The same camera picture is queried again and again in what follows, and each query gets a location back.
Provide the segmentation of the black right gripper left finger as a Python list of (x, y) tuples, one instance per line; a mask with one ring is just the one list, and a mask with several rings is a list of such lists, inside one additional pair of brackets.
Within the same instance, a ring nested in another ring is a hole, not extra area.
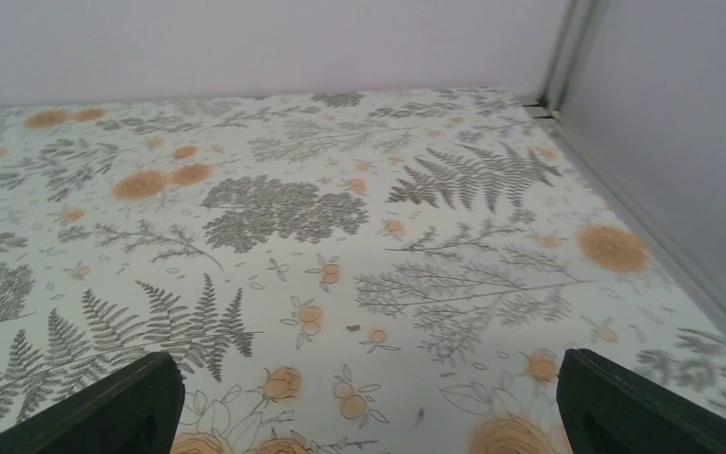
[(184, 398), (173, 357), (150, 353), (0, 433), (0, 453), (167, 453)]

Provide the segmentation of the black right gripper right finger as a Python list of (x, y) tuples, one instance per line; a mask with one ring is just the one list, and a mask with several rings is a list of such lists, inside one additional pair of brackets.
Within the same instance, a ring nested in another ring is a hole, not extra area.
[(726, 453), (726, 419), (589, 349), (565, 351), (556, 402), (575, 453)]

